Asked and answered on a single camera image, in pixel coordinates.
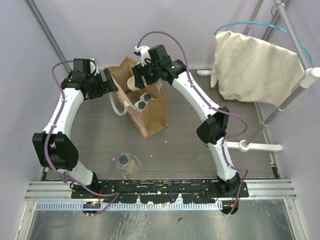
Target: metal pole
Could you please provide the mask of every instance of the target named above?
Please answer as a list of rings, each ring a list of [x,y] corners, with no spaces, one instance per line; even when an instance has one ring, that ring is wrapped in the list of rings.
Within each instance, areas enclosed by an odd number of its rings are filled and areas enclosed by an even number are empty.
[[[282,3],[285,5],[285,9],[288,9],[290,3],[291,3],[292,0],[283,0]],[[278,25],[280,20],[281,20],[281,17],[280,17],[280,14],[279,14],[279,11],[276,10],[275,11],[275,14],[273,15],[274,17],[272,18],[272,20],[270,21],[271,24],[273,25]],[[264,32],[263,34],[263,37],[261,38],[262,40],[264,41],[269,41],[272,34],[274,33],[275,29],[273,27],[268,27],[266,29],[266,31]]]
[[[284,25],[285,25],[289,35],[290,35],[290,38],[291,38],[293,45],[296,49],[296,53],[299,56],[299,59],[301,61],[303,69],[304,70],[309,69],[311,67],[311,64],[309,63],[309,60],[306,57],[304,49],[302,47],[301,41],[299,40],[299,38],[296,34],[296,31],[294,30],[292,23],[291,23],[290,19],[288,18],[285,7],[281,4],[280,0],[274,0],[274,2],[277,4],[278,11],[280,13],[280,16],[284,22]],[[263,130],[265,130],[272,123],[272,121],[274,119],[276,119],[276,117],[280,114],[280,112],[283,112],[304,90],[305,90],[305,88],[299,86],[293,93],[291,93],[291,95],[288,96],[283,101],[283,103],[273,113],[271,113],[271,115],[251,134],[251,136],[248,137],[248,139],[245,140],[245,142],[243,144],[245,146],[248,146],[250,143],[252,143],[253,140]]]
[[[53,50],[55,51],[55,53],[58,56],[58,58],[60,59],[60,61],[65,62],[67,59],[65,58],[63,52],[61,51],[55,37],[53,36],[52,32],[50,31],[45,19],[43,18],[42,14],[40,13],[34,0],[25,0],[25,3],[27,4],[27,6],[29,7],[30,11],[32,12],[34,18],[36,19],[36,21],[40,25],[40,28],[42,29],[44,35],[48,39],[50,45],[52,46]],[[64,66],[65,70],[67,71],[67,73],[71,72],[71,69],[70,69],[70,66],[68,65],[68,63],[63,64],[63,66]]]
[[[252,143],[255,138],[262,133],[262,131],[265,130],[270,123],[272,123],[272,121],[276,119],[276,117],[283,112],[304,90],[305,88],[298,86],[298,88],[291,93],[291,95],[289,95],[283,101],[283,103],[276,110],[274,110],[274,112],[271,113],[270,116],[268,116],[268,118],[245,140],[244,145],[248,146],[250,143]]]
[[[304,48],[301,44],[301,41],[287,15],[287,12],[286,12],[286,8],[281,4],[282,2],[280,0],[274,0],[274,3],[277,4],[277,8],[278,8],[278,11],[280,13],[280,16],[284,22],[284,25],[290,35],[290,38],[292,40],[292,43],[294,45],[294,48],[296,50],[296,53],[300,59],[300,62],[303,66],[303,69],[306,70],[306,69],[309,69],[311,67],[311,64],[309,62],[309,59],[306,57],[306,53],[304,51]]]
[[[264,0],[258,0],[258,2],[256,3],[255,8],[251,14],[251,17],[249,19],[250,21],[254,21],[256,19],[256,16],[257,16],[263,2],[264,2]],[[243,31],[243,35],[248,35],[251,26],[252,26],[252,24],[248,24],[245,27],[245,29]]]

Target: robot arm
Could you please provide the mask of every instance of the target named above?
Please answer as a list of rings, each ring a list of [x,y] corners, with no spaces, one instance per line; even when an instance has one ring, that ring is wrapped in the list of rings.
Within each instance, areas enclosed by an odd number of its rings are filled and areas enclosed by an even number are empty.
[[[180,60],[171,61],[163,45],[135,48],[135,54],[141,56],[141,63],[132,68],[134,84],[130,82],[128,87],[142,89],[158,79],[163,79],[177,89],[193,106],[202,121],[196,132],[212,153],[220,189],[226,194],[234,192],[240,184],[240,176],[236,170],[227,165],[222,152],[222,140],[226,136],[228,116],[208,107],[206,102],[215,109],[220,108],[205,94],[192,76],[190,76],[192,83],[190,82],[186,66]],[[229,164],[233,166],[226,147],[225,155]]]
[[[108,92],[117,91],[108,69],[104,70],[107,81],[103,81],[97,66],[90,59],[74,59],[73,71],[61,83],[65,95],[64,107],[60,112],[63,102],[60,95],[59,102],[55,111],[42,133],[35,133],[32,142],[43,167],[48,167],[49,163],[45,156],[45,140],[53,125],[53,122],[59,114],[58,122],[55,124],[53,132],[49,138],[48,154],[53,165],[58,172],[67,173],[73,179],[87,186],[94,192],[100,189],[97,175],[86,169],[79,161],[77,148],[70,141],[70,131],[79,106],[85,100],[85,97],[92,100],[102,97]]]

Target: purple wall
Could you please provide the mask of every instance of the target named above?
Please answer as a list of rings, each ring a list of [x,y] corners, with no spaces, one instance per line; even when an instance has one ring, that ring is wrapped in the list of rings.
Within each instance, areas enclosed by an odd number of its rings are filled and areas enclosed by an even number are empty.
[[[132,56],[145,33],[154,30],[174,35],[193,68],[212,68],[215,30],[227,23],[249,20],[258,0],[36,0],[59,45],[72,58],[94,58],[99,68]],[[271,19],[273,1],[264,1],[260,21]],[[243,32],[245,25],[228,28]],[[251,35],[264,29],[253,27]],[[164,44],[173,59],[182,58],[178,46],[163,35],[148,36],[150,47]]]
[[[320,67],[319,1],[292,1],[287,12],[312,54],[312,66]],[[271,42],[294,51],[289,36],[282,32],[275,32]],[[274,109],[266,104],[260,108],[264,117]],[[313,239],[320,239],[320,82],[305,90],[268,131],[273,143],[283,145],[283,151],[276,154],[281,175],[292,179],[307,227]]]
[[[11,240],[29,182],[40,176],[31,139],[58,101],[51,77],[58,58],[24,1],[0,1],[0,31],[0,238]]]

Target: purple cable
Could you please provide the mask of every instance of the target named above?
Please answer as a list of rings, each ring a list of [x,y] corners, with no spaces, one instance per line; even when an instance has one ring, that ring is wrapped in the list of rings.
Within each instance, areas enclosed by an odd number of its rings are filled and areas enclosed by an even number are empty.
[[[238,191],[236,193],[236,198],[235,198],[235,202],[234,202],[234,205],[230,211],[230,215],[233,213],[238,201],[239,201],[239,195],[240,195],[240,189],[242,187],[242,184],[244,183],[246,177],[247,177],[247,174],[249,172],[248,169],[246,168],[239,168],[239,167],[235,167],[235,166],[232,166],[228,159],[227,159],[227,156],[226,156],[226,151],[225,151],[225,142],[227,141],[227,139],[231,139],[231,138],[234,138],[234,137],[237,137],[237,136],[240,136],[242,135],[243,133],[245,133],[247,130],[248,130],[248,123],[247,121],[242,118],[241,116],[239,115],[236,115],[236,114],[233,114],[233,113],[230,113],[230,112],[227,112],[227,111],[223,111],[221,109],[218,109],[218,108],[215,108],[213,106],[211,106],[211,104],[206,100],[206,98],[201,94],[201,92],[198,90],[198,88],[194,85],[194,82],[190,76],[190,72],[189,72],[189,64],[188,64],[188,60],[187,60],[187,55],[186,55],[186,52],[184,50],[184,48],[182,47],[182,45],[180,44],[180,42],[174,37],[172,36],[171,34],[167,33],[167,32],[164,32],[164,31],[150,31],[150,32],[147,32],[145,35],[143,35],[141,37],[141,39],[139,40],[138,44],[137,44],[137,48],[139,48],[141,42],[144,40],[144,38],[150,34],[163,34],[163,35],[166,35],[168,36],[169,38],[171,38],[172,40],[174,40],[176,42],[176,44],[180,47],[181,49],[181,52],[182,52],[182,55],[183,55],[183,58],[184,58],[184,62],[185,62],[185,68],[186,68],[186,75],[189,79],[189,82],[192,86],[192,88],[195,90],[195,92],[199,95],[199,97],[205,102],[205,104],[208,105],[208,107],[212,110],[215,110],[216,112],[219,112],[219,113],[222,113],[222,114],[225,114],[225,115],[229,115],[231,117],[234,117],[234,118],[237,118],[239,119],[240,121],[242,121],[244,123],[244,130],[242,130],[241,132],[239,133],[236,133],[236,134],[233,134],[233,135],[230,135],[230,136],[226,136],[222,142],[221,142],[221,145],[222,145],[222,154],[223,154],[223,157],[224,157],[224,160],[225,160],[225,163],[227,164],[228,167],[230,167],[231,169],[234,169],[236,171],[245,171],[245,174],[240,182],[240,185],[239,185],[239,188],[238,188]]]
[[[55,75],[55,68],[61,64],[65,64],[65,63],[72,63],[73,61],[72,60],[68,60],[68,61],[62,61],[62,62],[59,62],[57,63],[56,65],[54,65],[51,69],[51,74],[52,74],[52,77],[56,83],[56,85],[58,86],[59,90],[60,90],[60,93],[61,93],[61,96],[62,96],[62,103],[61,103],[61,107],[59,109],[59,112],[58,114],[56,115],[54,121],[53,121],[53,124],[45,138],[45,142],[44,142],[44,155],[45,155],[45,158],[50,166],[50,168],[58,175],[58,177],[64,182],[64,183],[67,183],[68,182],[68,179],[70,179],[71,181],[79,184],[81,187],[83,187],[85,190],[87,190],[89,193],[93,194],[93,195],[96,195],[96,196],[99,196],[99,197],[113,197],[114,196],[114,199],[102,210],[94,213],[93,215],[99,215],[101,214],[105,209],[107,209],[119,196],[119,193],[118,192],[115,192],[115,193],[112,193],[112,194],[100,194],[100,193],[97,193],[97,192],[94,192],[92,191],[91,189],[89,189],[87,186],[85,186],[84,184],[82,184],[81,182],[77,181],[76,179],[72,178],[71,176],[69,176],[66,172],[64,172],[63,174],[61,174],[60,172],[58,172],[58,170],[56,169],[56,167],[54,166],[54,164],[52,163],[51,159],[50,159],[50,156],[49,156],[49,153],[48,153],[48,146],[49,146],[49,139],[50,139],[50,136],[53,132],[53,130],[55,129],[55,126],[56,126],[56,123],[58,122],[58,119],[64,109],[64,106],[65,106],[65,101],[66,101],[66,96],[65,96],[65,93],[61,87],[61,85],[59,84],[59,81]],[[62,227],[65,227],[66,225],[62,225],[62,226],[56,226],[56,228],[62,228]]]
[[[51,159],[50,159],[50,156],[49,156],[49,152],[48,152],[48,146],[49,146],[50,136],[51,136],[51,134],[53,133],[55,127],[56,127],[56,124],[57,124],[58,119],[59,119],[59,117],[60,117],[60,115],[61,115],[61,113],[62,113],[62,111],[63,111],[63,109],[64,109],[65,102],[66,102],[65,93],[64,93],[62,87],[60,86],[59,81],[58,81],[58,79],[57,79],[57,77],[56,77],[56,75],[55,75],[55,68],[58,67],[58,66],[61,65],[61,64],[66,64],[66,63],[73,63],[73,61],[72,61],[72,60],[68,60],[68,61],[59,62],[59,63],[57,63],[56,65],[54,65],[54,66],[52,67],[52,69],[51,69],[52,77],[53,77],[56,85],[58,86],[58,88],[59,88],[59,90],[60,90],[60,93],[61,93],[61,96],[62,96],[62,103],[61,103],[59,112],[58,112],[58,114],[56,115],[56,117],[55,117],[55,119],[54,119],[54,121],[53,121],[53,123],[52,123],[52,126],[51,126],[51,128],[50,128],[50,130],[49,130],[49,132],[48,132],[48,134],[47,134],[47,136],[46,136],[46,138],[45,138],[45,141],[44,141],[44,155],[45,155],[45,158],[46,158],[46,160],[47,160],[50,168],[52,169],[52,171],[54,171],[54,172],[58,175],[58,177],[61,179],[61,181],[64,182],[64,183],[67,183],[68,180],[65,178],[65,176],[61,175],[61,173],[58,172],[58,170],[56,169],[56,167],[55,167],[54,164],[52,163],[52,161],[51,161]]]

